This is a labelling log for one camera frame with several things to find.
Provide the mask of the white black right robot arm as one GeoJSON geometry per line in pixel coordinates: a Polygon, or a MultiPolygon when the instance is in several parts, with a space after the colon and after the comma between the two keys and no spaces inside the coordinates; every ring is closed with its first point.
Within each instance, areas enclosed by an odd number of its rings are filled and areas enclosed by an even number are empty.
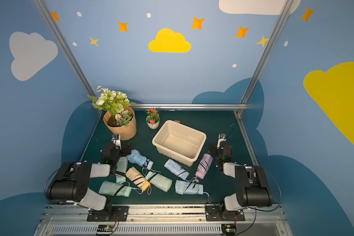
{"type": "Polygon", "coordinates": [[[262,167],[245,166],[232,161],[232,146],[227,141],[210,145],[208,153],[216,157],[217,169],[235,180],[235,193],[223,200],[225,210],[240,211],[247,207],[273,205],[273,195],[262,167]]]}

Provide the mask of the light blue umbrella front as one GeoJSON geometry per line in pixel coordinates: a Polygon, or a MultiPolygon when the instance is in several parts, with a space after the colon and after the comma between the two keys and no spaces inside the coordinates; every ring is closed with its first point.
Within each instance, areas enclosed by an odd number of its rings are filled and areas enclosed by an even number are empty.
{"type": "Polygon", "coordinates": [[[204,187],[202,184],[177,180],[175,192],[180,195],[203,195],[204,187]]]}

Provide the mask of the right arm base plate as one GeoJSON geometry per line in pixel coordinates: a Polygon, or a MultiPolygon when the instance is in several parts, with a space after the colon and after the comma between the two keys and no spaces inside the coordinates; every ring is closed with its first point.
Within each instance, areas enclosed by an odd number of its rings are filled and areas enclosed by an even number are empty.
{"type": "Polygon", "coordinates": [[[243,211],[229,211],[222,205],[205,205],[206,221],[245,221],[243,211]]]}

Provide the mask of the orange beige umbrella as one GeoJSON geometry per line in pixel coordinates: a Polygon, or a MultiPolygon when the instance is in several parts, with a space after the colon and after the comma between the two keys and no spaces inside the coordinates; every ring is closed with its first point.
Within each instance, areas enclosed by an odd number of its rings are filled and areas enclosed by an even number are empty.
{"type": "Polygon", "coordinates": [[[150,187],[150,182],[135,167],[129,168],[125,176],[142,191],[147,191],[150,187]]]}

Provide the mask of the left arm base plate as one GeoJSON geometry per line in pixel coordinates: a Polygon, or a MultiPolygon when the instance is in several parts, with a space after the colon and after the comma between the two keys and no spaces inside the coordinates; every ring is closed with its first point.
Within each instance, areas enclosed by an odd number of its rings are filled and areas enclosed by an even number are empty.
{"type": "Polygon", "coordinates": [[[126,221],[129,206],[112,206],[109,210],[89,210],[87,222],[115,222],[126,221]]]}

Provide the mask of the pale green umbrella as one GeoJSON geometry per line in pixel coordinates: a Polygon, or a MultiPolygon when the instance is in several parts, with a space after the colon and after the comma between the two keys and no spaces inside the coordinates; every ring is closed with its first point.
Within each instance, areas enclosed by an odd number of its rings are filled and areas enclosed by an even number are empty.
{"type": "Polygon", "coordinates": [[[173,183],[171,179],[152,171],[147,173],[146,180],[163,192],[168,192],[173,183]]]}

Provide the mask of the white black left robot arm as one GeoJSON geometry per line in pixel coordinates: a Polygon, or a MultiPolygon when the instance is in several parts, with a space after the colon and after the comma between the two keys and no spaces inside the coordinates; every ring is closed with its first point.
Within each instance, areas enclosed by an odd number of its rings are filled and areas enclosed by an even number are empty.
{"type": "Polygon", "coordinates": [[[109,143],[101,151],[101,163],[64,162],[52,181],[45,184],[45,197],[51,202],[74,203],[95,211],[112,211],[110,201],[92,191],[89,181],[117,174],[120,158],[130,153],[130,143],[124,147],[109,143]]]}

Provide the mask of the sky blue umbrella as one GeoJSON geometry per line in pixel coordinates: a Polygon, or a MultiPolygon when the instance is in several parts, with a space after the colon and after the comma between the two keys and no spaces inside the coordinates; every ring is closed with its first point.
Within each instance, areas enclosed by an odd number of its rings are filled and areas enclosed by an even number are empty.
{"type": "Polygon", "coordinates": [[[154,162],[147,157],[140,154],[136,149],[133,149],[129,155],[126,156],[127,160],[132,164],[137,164],[142,168],[151,170],[154,162]]]}

